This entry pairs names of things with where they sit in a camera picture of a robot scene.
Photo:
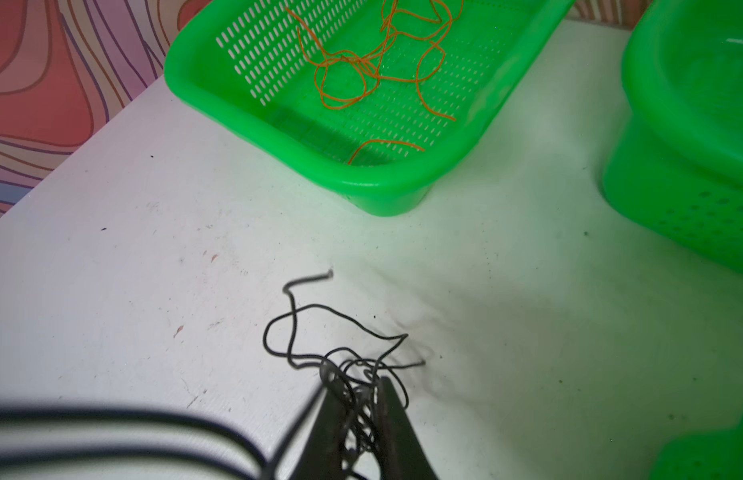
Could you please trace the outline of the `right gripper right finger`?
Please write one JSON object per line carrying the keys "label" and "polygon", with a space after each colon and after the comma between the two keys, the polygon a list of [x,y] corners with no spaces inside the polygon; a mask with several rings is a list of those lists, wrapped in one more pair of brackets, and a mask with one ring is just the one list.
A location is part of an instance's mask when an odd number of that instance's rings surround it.
{"label": "right gripper right finger", "polygon": [[373,419],[379,432],[379,465],[384,480],[437,480],[388,377],[377,384]]}

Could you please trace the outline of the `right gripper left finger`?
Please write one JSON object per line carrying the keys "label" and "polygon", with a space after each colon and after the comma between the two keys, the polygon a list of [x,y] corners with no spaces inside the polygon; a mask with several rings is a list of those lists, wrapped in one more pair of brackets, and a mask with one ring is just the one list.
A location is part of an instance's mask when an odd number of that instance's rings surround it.
{"label": "right gripper left finger", "polygon": [[344,440],[340,437],[349,414],[345,385],[333,368],[319,370],[325,393],[291,479],[345,479],[342,467]]}

